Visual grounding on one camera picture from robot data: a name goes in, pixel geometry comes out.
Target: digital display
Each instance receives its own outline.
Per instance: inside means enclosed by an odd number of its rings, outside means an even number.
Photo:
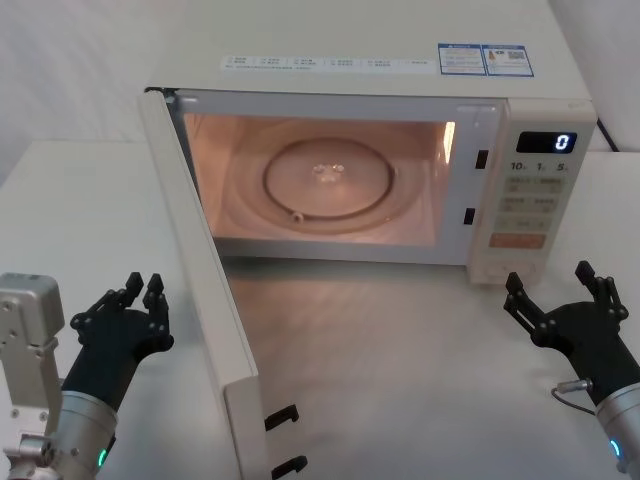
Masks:
[[[571,153],[577,139],[575,132],[522,132],[516,152]]]

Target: label sticker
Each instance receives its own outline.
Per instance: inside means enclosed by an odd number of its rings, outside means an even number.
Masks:
[[[365,73],[435,75],[434,60],[418,58],[351,58],[351,57],[264,57],[227,55],[220,68],[225,71]]]
[[[487,74],[480,45],[439,43],[438,54],[442,75],[485,76]]]
[[[482,45],[487,73],[492,77],[533,77],[524,45]]]

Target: turntable ring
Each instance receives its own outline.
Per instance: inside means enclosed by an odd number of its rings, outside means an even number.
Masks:
[[[263,188],[294,221],[347,219],[387,197],[394,170],[376,150],[351,139],[287,145],[267,165]]]

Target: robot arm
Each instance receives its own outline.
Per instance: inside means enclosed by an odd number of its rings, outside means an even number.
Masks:
[[[516,273],[507,280],[505,310],[538,347],[563,353],[580,378],[559,385],[584,389],[610,439],[618,470],[640,480],[640,367],[620,339],[620,322],[629,316],[613,278],[596,277],[582,261],[576,276],[593,302],[563,305],[545,313],[527,296]]]
[[[92,480],[115,442],[116,412],[138,364],[173,345],[160,276],[143,287],[132,273],[73,317],[83,348],[62,388],[53,350],[64,325],[58,286],[50,277],[0,276],[0,353],[13,403],[16,441],[4,451],[9,479]]]

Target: open microwave door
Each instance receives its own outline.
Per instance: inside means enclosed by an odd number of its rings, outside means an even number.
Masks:
[[[241,476],[270,478],[258,370],[165,97],[147,92],[140,97],[139,108],[200,320],[214,393],[226,407],[223,413]]]

